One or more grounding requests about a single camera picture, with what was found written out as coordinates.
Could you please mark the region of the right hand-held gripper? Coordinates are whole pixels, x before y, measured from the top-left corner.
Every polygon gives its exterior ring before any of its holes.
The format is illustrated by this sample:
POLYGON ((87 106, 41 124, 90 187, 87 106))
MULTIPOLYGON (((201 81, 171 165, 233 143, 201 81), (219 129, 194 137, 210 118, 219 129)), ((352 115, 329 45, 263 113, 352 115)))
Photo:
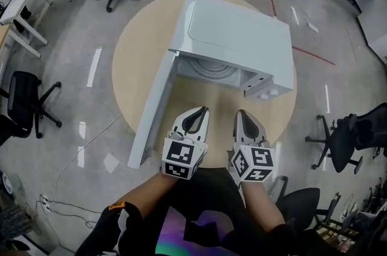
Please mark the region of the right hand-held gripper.
POLYGON ((246 110, 238 110, 233 125, 233 156, 230 164, 239 182, 264 183, 275 168, 275 150, 268 146, 263 124, 246 110), (245 145, 242 142, 258 146, 245 145))

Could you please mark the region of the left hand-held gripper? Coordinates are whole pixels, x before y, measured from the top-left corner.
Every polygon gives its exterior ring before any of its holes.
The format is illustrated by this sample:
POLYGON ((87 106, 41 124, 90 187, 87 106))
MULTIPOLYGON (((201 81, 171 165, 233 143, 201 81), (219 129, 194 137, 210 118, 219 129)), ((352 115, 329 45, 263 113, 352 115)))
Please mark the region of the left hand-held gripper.
POLYGON ((163 144, 163 174, 190 180, 204 160, 208 144, 210 110, 192 108, 179 115, 163 144))

